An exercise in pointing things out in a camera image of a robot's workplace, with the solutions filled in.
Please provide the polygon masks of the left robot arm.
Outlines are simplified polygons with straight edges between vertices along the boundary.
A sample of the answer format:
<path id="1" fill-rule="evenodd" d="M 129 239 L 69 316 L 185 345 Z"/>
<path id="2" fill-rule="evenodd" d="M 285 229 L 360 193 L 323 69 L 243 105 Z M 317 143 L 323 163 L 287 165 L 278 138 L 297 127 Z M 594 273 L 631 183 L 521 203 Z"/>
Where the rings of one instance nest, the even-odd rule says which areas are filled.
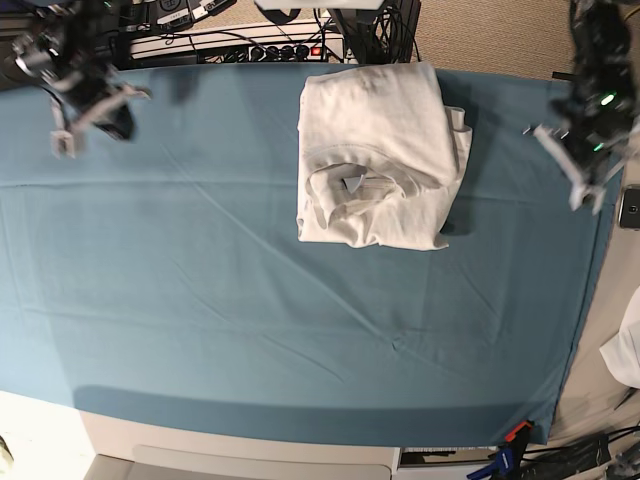
<path id="1" fill-rule="evenodd" d="M 552 128 L 531 126 L 532 136 L 556 161 L 578 203 L 604 192 L 621 168 L 610 157 L 628 144 L 639 115 L 631 61 L 631 33 L 621 1 L 571 1 L 569 30 L 574 44 L 569 96 L 550 106 L 562 120 Z"/>

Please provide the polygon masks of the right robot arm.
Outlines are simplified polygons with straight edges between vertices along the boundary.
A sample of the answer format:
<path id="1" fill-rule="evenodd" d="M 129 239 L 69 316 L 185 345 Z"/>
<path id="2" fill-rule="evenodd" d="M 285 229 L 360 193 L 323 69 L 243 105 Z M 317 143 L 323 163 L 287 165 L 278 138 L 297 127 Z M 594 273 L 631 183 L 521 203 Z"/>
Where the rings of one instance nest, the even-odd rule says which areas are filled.
<path id="1" fill-rule="evenodd" d="M 6 74 L 9 81 L 50 96 L 56 126 L 51 142 L 59 154 L 73 155 L 91 127 L 118 141 L 132 140 L 136 125 L 129 101 L 151 97 L 145 87 L 117 82 L 116 67 L 97 52 L 99 40 L 108 35 L 102 21 L 112 12 L 110 1 L 38 7 L 31 29 L 12 41 L 4 61 L 23 74 L 20 79 Z"/>

